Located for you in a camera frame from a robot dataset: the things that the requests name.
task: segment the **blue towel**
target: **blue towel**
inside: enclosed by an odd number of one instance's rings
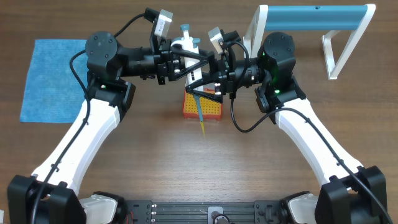
[[[21,122],[72,123],[84,94],[69,68],[72,56],[85,48],[86,40],[36,40],[27,73]],[[87,84],[87,55],[73,63]]]

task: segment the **wooden table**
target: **wooden table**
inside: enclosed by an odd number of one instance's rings
[[[207,32],[219,26],[244,35],[259,4],[366,4],[346,1],[12,1],[0,2],[0,209],[8,218],[6,188],[16,175],[29,176],[55,149],[69,124],[20,123],[26,74],[35,39],[85,39],[97,30],[116,32],[146,7],[174,13],[169,37],[191,25],[200,47],[213,50]],[[398,222],[398,2],[374,0],[373,20],[337,80],[326,75],[321,36],[289,32],[296,44],[294,75],[323,124],[366,167],[377,165],[387,179],[389,213]],[[120,36],[126,47],[149,46],[152,26],[141,19]],[[348,33],[336,37],[335,53]],[[249,134],[238,132],[224,98],[223,119],[206,122],[182,116],[185,80],[137,86],[131,109],[103,143],[80,189],[158,202],[252,202],[278,200],[318,182],[292,140],[269,120]],[[243,127],[261,116],[254,88],[242,89],[236,117]]]

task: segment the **blue bar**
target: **blue bar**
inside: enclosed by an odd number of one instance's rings
[[[356,30],[368,6],[269,6],[266,30]]]

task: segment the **blue cloth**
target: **blue cloth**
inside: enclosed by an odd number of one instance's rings
[[[86,40],[35,41],[25,84],[21,122],[72,123],[79,114],[84,94],[69,68],[72,56],[85,48]],[[87,84],[87,55],[73,63]]]

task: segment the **white and blue rack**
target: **white and blue rack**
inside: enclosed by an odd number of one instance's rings
[[[260,5],[243,37],[249,55],[257,57],[264,31],[330,30],[322,36],[329,79],[337,79],[348,57],[371,21],[376,6],[267,6]],[[341,30],[352,30],[337,63],[333,58],[331,38]]]

